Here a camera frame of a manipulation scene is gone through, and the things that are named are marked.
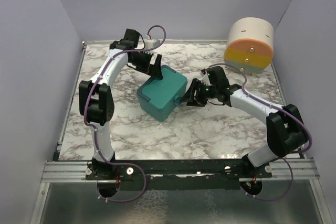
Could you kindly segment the teal medicine kit box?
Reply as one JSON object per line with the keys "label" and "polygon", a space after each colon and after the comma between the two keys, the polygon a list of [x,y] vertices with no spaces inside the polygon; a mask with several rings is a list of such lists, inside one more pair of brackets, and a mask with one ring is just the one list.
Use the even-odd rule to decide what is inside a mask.
{"label": "teal medicine kit box", "polygon": [[143,111],[159,122],[165,121],[175,109],[175,99],[185,94],[187,77],[167,65],[161,66],[163,79],[150,77],[137,89]]}

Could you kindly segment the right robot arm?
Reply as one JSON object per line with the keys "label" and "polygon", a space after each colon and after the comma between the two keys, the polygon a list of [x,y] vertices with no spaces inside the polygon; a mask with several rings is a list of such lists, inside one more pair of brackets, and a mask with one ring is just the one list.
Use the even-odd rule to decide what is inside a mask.
{"label": "right robot arm", "polygon": [[202,73],[203,79],[192,80],[181,103],[204,107],[210,99],[217,99],[220,105],[242,110],[266,126],[267,142],[242,158],[241,171],[246,177],[254,177],[261,166],[295,152],[310,140],[296,106],[274,104],[252,95],[244,85],[230,84],[222,65],[212,65]]}

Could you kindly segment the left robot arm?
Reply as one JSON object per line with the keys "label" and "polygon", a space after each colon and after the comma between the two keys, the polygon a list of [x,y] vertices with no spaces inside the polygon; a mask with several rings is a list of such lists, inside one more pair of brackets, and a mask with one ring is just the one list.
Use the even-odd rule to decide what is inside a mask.
{"label": "left robot arm", "polygon": [[154,56],[152,51],[163,45],[166,31],[160,25],[154,25],[147,32],[144,47],[139,48],[138,43],[143,36],[134,29],[127,29],[124,37],[112,42],[109,46],[108,56],[98,72],[89,80],[79,83],[79,111],[86,126],[90,127],[94,143],[93,159],[101,162],[98,173],[104,179],[115,175],[116,166],[111,163],[114,150],[111,145],[110,120],[114,114],[114,101],[112,86],[125,66],[146,74],[150,77],[163,79],[161,70],[161,55]]}

